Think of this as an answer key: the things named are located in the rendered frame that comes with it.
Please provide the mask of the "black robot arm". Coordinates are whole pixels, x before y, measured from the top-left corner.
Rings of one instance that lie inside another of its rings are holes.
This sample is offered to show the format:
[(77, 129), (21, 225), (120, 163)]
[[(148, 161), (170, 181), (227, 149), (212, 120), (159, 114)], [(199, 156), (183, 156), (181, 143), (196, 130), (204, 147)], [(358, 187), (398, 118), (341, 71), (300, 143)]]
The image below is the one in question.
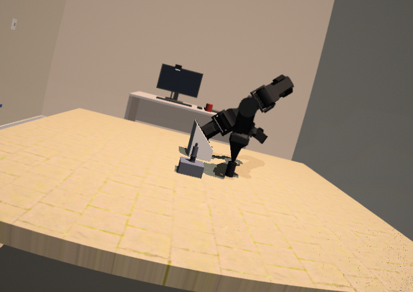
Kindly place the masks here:
[[(293, 93), (293, 87), (294, 84), (288, 76), (285, 77), (284, 75), (280, 75), (276, 79), (274, 79), (271, 84), (268, 84), (266, 86), (262, 85), (258, 89), (252, 91), (250, 93), (251, 96), (248, 96), (247, 98), (241, 100), (238, 108), (227, 110), (224, 109), (221, 112), (218, 112), (216, 115), (212, 116), (211, 118), (213, 120), (200, 127), (200, 129), (202, 130), (207, 140), (218, 133), (221, 133), (221, 135), (224, 136), (233, 131), (238, 113), (242, 114), (245, 117), (253, 118), (258, 109), (260, 109), (261, 112), (266, 113), (267, 111), (270, 111), (274, 108), (274, 105), (276, 105), (275, 102), (279, 100), (280, 97), (284, 98), (285, 96)], [(253, 122), (248, 136), (250, 138), (255, 137), (255, 139), (258, 140), (259, 143), (263, 144), (268, 136), (263, 133), (264, 130), (261, 127), (255, 128), (254, 125), (255, 123)], [(219, 126), (221, 128), (219, 128)], [(221, 129), (223, 132), (221, 131)]]

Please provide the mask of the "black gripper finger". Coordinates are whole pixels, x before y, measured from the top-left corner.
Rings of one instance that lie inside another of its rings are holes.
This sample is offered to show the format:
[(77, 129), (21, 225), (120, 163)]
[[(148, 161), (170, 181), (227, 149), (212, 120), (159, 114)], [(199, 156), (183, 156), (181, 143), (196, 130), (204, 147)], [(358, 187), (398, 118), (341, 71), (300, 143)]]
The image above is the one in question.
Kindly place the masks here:
[(247, 145), (230, 140), (230, 152), (231, 152), (231, 159), (233, 162), (236, 160), (240, 150), (245, 146)]

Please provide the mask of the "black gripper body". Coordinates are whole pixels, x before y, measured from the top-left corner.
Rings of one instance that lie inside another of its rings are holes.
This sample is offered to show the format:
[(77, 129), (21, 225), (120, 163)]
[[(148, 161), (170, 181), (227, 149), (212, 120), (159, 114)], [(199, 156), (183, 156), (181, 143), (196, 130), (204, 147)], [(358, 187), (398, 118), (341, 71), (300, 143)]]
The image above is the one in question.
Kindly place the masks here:
[(238, 113), (234, 129), (230, 134), (229, 140), (248, 145), (250, 141), (248, 133), (252, 128), (253, 122), (253, 117), (245, 117), (242, 114)]

